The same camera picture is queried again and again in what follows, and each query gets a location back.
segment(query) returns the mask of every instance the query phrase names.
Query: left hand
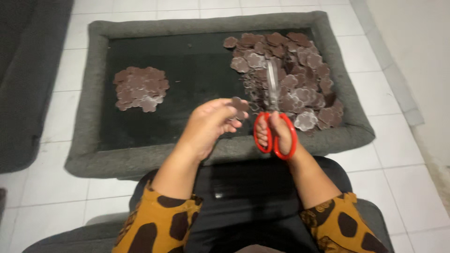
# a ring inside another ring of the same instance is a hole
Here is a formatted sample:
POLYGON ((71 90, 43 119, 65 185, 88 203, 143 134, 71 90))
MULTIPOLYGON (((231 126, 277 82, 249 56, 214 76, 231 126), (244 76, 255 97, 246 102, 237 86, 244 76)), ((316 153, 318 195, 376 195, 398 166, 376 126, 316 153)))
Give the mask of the left hand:
POLYGON ((242 123, 233 118, 237 113, 231 99, 215 99, 197 107, 191 114, 178 145, 187 146, 199 161, 208 157, 214 142, 226 132, 236 132, 242 123))

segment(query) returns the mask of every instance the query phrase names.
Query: padded tray border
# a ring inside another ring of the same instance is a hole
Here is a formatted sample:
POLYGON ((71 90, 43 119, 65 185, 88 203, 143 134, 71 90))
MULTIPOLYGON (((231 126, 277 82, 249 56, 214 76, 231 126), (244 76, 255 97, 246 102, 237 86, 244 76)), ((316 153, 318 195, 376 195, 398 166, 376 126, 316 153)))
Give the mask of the padded tray border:
MULTIPOLYGON (((140 176, 158 169, 175 146, 168 144, 97 151, 109 39, 306 27, 312 29, 315 45, 325 62, 330 65, 330 77, 334 81, 333 89, 344 104, 345 113, 344 126, 318 131, 313 136, 298 132, 300 142, 313 155, 339 153, 370 143, 375 138, 374 130, 359 103, 325 12, 121 23, 94 21, 89 25, 87 64, 66 169, 80 177, 140 176)), ((262 154, 255 146, 252 136, 244 136, 219 140, 203 164, 267 157, 267 154, 262 154)))

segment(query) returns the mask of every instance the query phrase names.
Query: forearm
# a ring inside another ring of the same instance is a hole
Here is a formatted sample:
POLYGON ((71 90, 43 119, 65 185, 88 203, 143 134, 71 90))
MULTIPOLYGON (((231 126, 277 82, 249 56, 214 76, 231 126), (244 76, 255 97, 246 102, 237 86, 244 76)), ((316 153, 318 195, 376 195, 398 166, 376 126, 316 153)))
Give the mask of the forearm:
POLYGON ((305 209, 342 194, 301 144, 288 164, 305 209))
POLYGON ((199 163, 200 160, 189 145, 177 143, 159 168, 152 182, 152 188, 170 198, 189 199, 199 163))

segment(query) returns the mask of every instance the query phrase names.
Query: scissors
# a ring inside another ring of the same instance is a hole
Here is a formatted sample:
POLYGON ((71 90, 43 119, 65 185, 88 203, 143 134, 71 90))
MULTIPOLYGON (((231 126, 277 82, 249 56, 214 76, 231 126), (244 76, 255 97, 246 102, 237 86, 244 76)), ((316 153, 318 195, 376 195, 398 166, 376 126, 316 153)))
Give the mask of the scissors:
MULTIPOLYGON (((278 77, 277 77, 277 74, 278 74, 278 70, 277 70, 276 63, 274 61, 272 61, 272 60, 268 60, 267 61, 267 82, 268 82, 268 87, 269 87, 269 110, 272 111, 272 112, 273 111, 279 111, 279 107, 278 107, 279 89, 278 89, 278 77)), ((275 154, 280 159, 287 160, 287 159, 291 158, 294 155, 295 149, 297 148, 297 132, 295 131, 294 125, 292 124, 292 122, 289 119, 289 117, 287 117, 286 114, 281 113, 280 117, 288 125, 289 131, 291 132, 291 139, 292 139, 291 150, 289 151, 289 153, 287 155, 283 155, 280 152, 280 150, 279 150, 279 138, 278 138, 278 136, 275 136, 274 140, 272 140, 272 132, 270 131, 270 128, 269 128, 269 116, 270 116, 269 112, 260 112, 258 114, 258 117, 256 117, 256 121, 255 121, 255 124, 253 126, 253 137, 255 139, 256 146, 263 153, 271 152, 272 151, 272 146, 273 146, 275 154), (259 119, 261 117, 264 117, 264 120, 267 123, 267 128, 266 128, 266 130, 267 130, 267 148, 264 148, 258 142, 256 126, 257 126, 257 124, 259 122, 259 119)))

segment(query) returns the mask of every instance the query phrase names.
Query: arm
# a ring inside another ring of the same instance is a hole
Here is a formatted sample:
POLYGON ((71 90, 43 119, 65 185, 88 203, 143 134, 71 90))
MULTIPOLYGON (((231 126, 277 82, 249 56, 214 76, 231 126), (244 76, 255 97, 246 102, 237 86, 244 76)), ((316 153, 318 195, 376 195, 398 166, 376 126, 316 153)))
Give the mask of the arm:
MULTIPOLYGON (((267 145, 266 122, 258 123, 259 143, 267 145)), ((291 136, 277 112, 270 117, 271 127, 280 137, 280 151, 289 153, 291 136)), ((353 193, 343 194, 320 168, 308 151, 297 143, 293 157, 287 161, 304 211, 300 216, 310 228, 320 249, 331 252, 387 252, 366 226, 356 210, 353 193)))
POLYGON ((192 195, 198 165, 221 134, 242 126, 237 120, 228 120, 236 114, 230 102, 216 99, 192 112, 180 140, 125 222, 113 253, 183 252, 202 203, 192 195))

